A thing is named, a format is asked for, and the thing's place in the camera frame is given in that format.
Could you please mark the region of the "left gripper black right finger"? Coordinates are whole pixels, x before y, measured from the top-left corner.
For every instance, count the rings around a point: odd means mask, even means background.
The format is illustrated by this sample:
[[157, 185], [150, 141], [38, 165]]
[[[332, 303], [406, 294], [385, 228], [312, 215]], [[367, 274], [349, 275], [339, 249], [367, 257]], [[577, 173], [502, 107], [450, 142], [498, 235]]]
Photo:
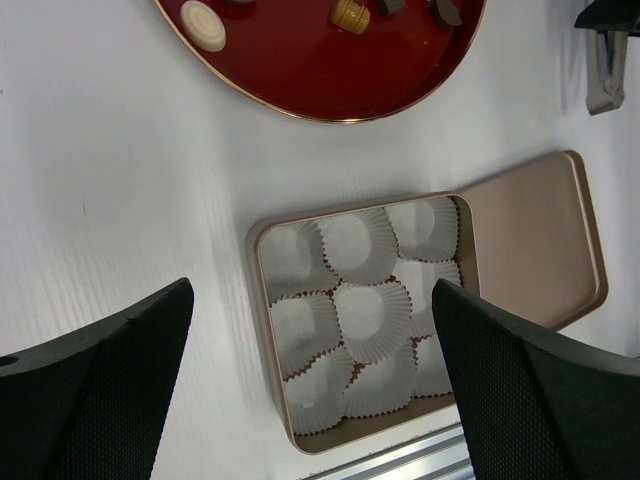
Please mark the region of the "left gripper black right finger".
[[638, 360], [446, 280], [432, 310], [476, 478], [638, 478]]

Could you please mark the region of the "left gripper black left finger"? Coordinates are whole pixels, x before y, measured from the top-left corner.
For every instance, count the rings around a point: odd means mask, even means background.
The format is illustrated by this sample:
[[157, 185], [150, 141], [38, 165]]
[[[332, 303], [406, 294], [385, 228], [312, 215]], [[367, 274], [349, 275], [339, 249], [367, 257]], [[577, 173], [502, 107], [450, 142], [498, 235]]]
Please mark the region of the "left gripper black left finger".
[[192, 285], [181, 278], [2, 356], [2, 478], [150, 478], [193, 307]]

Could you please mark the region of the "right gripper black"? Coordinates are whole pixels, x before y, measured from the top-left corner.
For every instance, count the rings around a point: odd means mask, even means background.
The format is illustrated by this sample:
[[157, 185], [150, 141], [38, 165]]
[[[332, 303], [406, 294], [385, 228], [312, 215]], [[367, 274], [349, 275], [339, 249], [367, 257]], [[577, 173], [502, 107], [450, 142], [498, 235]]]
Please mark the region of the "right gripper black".
[[638, 35], [639, 16], [639, 0], [594, 0], [578, 15], [574, 27]]

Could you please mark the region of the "metal tongs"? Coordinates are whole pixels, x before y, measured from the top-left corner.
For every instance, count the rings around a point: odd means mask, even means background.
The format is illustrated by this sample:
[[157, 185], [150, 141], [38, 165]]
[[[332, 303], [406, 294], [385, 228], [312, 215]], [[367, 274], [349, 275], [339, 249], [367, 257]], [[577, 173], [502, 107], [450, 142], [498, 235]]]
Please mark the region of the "metal tongs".
[[592, 116], [617, 110], [625, 99], [628, 34], [588, 30], [586, 42], [587, 110]]

